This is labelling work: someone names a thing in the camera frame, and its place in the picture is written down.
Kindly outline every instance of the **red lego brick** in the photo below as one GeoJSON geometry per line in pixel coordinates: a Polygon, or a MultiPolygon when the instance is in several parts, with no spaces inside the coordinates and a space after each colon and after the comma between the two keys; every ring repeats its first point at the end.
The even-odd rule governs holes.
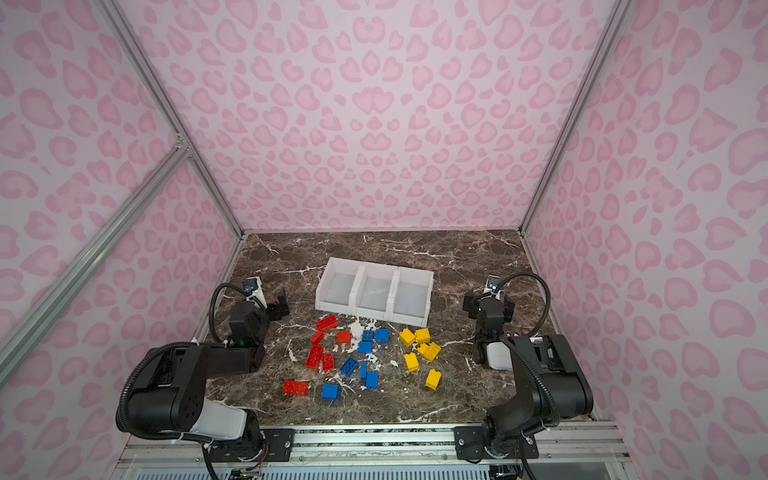
{"type": "Polygon", "coordinates": [[[317,345],[318,343],[323,341],[323,338],[325,338],[325,333],[318,332],[312,335],[312,338],[310,339],[310,342],[312,342],[313,345],[317,345]]]}
{"type": "Polygon", "coordinates": [[[307,382],[294,382],[293,380],[287,380],[283,385],[283,393],[290,395],[306,396],[307,391],[310,389],[310,384],[307,382]]]}
{"type": "Polygon", "coordinates": [[[336,315],[331,315],[320,320],[318,323],[315,323],[315,326],[317,326],[319,331],[325,332],[326,330],[330,330],[339,326],[339,321],[336,320],[336,315]]]}
{"type": "Polygon", "coordinates": [[[333,354],[332,353],[326,353],[323,355],[323,371],[327,370],[333,370],[336,368],[336,365],[333,363],[333,354]]]}
{"type": "Polygon", "coordinates": [[[306,367],[308,369],[317,369],[320,366],[320,357],[323,356],[323,348],[320,345],[315,345],[310,350],[310,358],[306,361],[306,367]]]}

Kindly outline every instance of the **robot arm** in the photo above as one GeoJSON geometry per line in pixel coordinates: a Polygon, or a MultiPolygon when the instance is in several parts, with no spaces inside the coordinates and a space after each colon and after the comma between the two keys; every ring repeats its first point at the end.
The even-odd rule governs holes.
{"type": "MultiPolygon", "coordinates": [[[[212,304],[224,286],[230,285],[216,289],[212,304]]],[[[248,297],[234,306],[232,334],[225,343],[171,343],[147,353],[128,377],[118,403],[115,421],[122,432],[213,444],[218,455],[242,461],[260,454],[264,440],[255,412],[205,398],[208,379],[256,372],[264,360],[270,323],[290,314],[285,294],[266,305],[258,278],[248,279],[245,287],[234,287],[248,297]]]]}
{"type": "Polygon", "coordinates": [[[512,452],[535,458],[535,433],[556,426],[561,419],[591,412],[592,391],[568,341],[562,335],[535,336],[546,320],[549,303],[546,283],[533,273],[517,273],[503,281],[490,276],[483,293],[465,295],[463,310],[476,319],[475,362],[485,368],[512,370],[516,388],[508,401],[486,410],[478,440],[482,447],[475,458],[465,457],[468,461],[504,458],[512,452]],[[515,305],[504,298],[501,288],[517,276],[531,276],[541,283],[545,308],[528,335],[506,336],[502,327],[511,322],[515,305]]]}

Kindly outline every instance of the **toy block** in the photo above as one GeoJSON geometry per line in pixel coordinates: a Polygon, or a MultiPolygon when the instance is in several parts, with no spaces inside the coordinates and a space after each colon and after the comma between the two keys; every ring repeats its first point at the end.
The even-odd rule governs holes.
{"type": "Polygon", "coordinates": [[[416,330],[416,343],[429,343],[429,329],[416,330]]]}
{"type": "Polygon", "coordinates": [[[293,380],[286,380],[286,384],[283,385],[283,393],[290,395],[306,396],[307,391],[310,389],[310,384],[307,382],[294,382],[293,380]]]}
{"type": "Polygon", "coordinates": [[[306,361],[306,367],[308,369],[316,369],[320,366],[320,357],[323,356],[323,348],[320,345],[315,345],[310,350],[310,358],[306,361]]]}
{"type": "Polygon", "coordinates": [[[357,370],[357,360],[349,357],[339,370],[341,370],[344,376],[352,376],[355,370],[357,370]]]}
{"type": "Polygon", "coordinates": [[[416,341],[416,335],[409,329],[405,329],[400,333],[400,339],[406,346],[411,346],[416,341]]]}
{"type": "Polygon", "coordinates": [[[328,370],[333,370],[336,368],[336,365],[334,365],[334,362],[333,362],[332,353],[326,353],[325,355],[323,355],[322,361],[323,361],[324,372],[327,372],[328,370]]]}
{"type": "Polygon", "coordinates": [[[376,387],[379,386],[379,374],[376,372],[371,372],[366,377],[366,388],[368,390],[374,390],[376,387]]]}
{"type": "Polygon", "coordinates": [[[376,330],[376,334],[373,336],[373,339],[377,343],[389,343],[389,330],[387,329],[376,330]]]}
{"type": "Polygon", "coordinates": [[[415,372],[419,369],[419,359],[416,358],[415,353],[409,353],[406,355],[406,366],[409,372],[415,372]]]}
{"type": "Polygon", "coordinates": [[[325,338],[326,334],[323,332],[318,332],[312,335],[312,338],[310,339],[310,342],[312,342],[313,345],[317,345],[318,343],[322,342],[325,338]]]}
{"type": "Polygon", "coordinates": [[[371,353],[373,351],[373,342],[360,342],[357,351],[360,353],[371,353]]]}
{"type": "Polygon", "coordinates": [[[341,387],[338,385],[323,385],[321,397],[328,400],[338,400],[341,395],[341,387]]]}
{"type": "Polygon", "coordinates": [[[440,353],[440,350],[442,350],[442,348],[440,348],[440,345],[437,343],[432,343],[430,345],[423,343],[419,347],[419,355],[423,356],[430,363],[432,363],[437,358],[437,354],[440,353]]]}
{"type": "Polygon", "coordinates": [[[339,326],[339,321],[336,320],[336,315],[331,315],[320,320],[318,323],[315,323],[315,326],[319,331],[325,332],[326,330],[330,330],[339,326]]]}
{"type": "Polygon", "coordinates": [[[440,377],[442,377],[442,373],[438,372],[435,369],[429,370],[429,375],[427,375],[427,385],[432,390],[437,390],[437,384],[440,383],[440,377]]]}

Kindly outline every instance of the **metal corner bracket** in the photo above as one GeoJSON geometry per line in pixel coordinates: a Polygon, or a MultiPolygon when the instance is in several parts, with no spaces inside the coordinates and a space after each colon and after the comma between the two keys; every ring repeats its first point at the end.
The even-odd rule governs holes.
{"type": "Polygon", "coordinates": [[[192,165],[194,166],[200,178],[203,181],[206,189],[214,199],[214,203],[218,206],[221,213],[227,219],[227,223],[232,228],[235,236],[240,239],[243,236],[243,227],[240,225],[240,221],[232,210],[229,202],[227,202],[222,190],[214,180],[214,176],[208,170],[208,166],[203,160],[203,155],[194,143],[194,139],[190,135],[187,128],[184,126],[181,116],[174,107],[170,100],[170,96],[165,91],[163,84],[157,75],[157,72],[152,67],[152,64],[147,59],[144,49],[141,47],[141,43],[138,41],[138,37],[134,32],[131,23],[125,16],[125,12],[118,4],[118,0],[95,0],[96,6],[101,11],[104,19],[109,24],[115,39],[123,48],[128,59],[139,78],[144,82],[144,86],[147,88],[149,94],[154,99],[157,108],[162,114],[163,118],[167,122],[170,129],[175,133],[176,138],[179,141],[184,141],[188,144],[192,153],[192,165]]]}

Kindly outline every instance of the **yellow lego brick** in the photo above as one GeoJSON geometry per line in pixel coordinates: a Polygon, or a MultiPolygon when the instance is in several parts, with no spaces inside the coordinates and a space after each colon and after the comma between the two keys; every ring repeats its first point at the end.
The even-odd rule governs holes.
{"type": "Polygon", "coordinates": [[[416,341],[416,335],[409,329],[405,329],[400,333],[400,339],[406,346],[411,346],[416,341]]]}
{"type": "Polygon", "coordinates": [[[437,384],[440,383],[440,377],[442,377],[442,373],[438,372],[435,369],[429,370],[429,375],[427,376],[427,383],[425,385],[427,385],[432,390],[437,390],[437,384]]]}
{"type": "Polygon", "coordinates": [[[419,369],[419,359],[416,358],[415,353],[409,353],[406,355],[406,366],[409,372],[415,372],[419,369]]]}
{"type": "Polygon", "coordinates": [[[429,329],[416,330],[416,343],[429,343],[429,329]]]}
{"type": "Polygon", "coordinates": [[[440,345],[437,343],[432,343],[431,345],[424,343],[419,347],[419,355],[423,356],[431,363],[435,361],[440,350],[442,350],[442,348],[440,348],[440,345]]]}

